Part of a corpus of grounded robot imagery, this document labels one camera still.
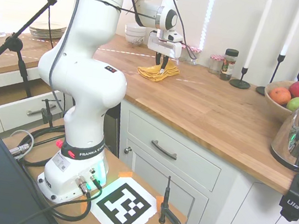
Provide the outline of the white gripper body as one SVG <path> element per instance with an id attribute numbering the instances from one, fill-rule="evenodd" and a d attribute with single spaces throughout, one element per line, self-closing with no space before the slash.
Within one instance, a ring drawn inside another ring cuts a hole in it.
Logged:
<path id="1" fill-rule="evenodd" d="M 160 40 L 154 32 L 149 34 L 147 47 L 156 53 L 160 53 L 174 59 L 181 56 L 182 44 L 180 42 Z"/>

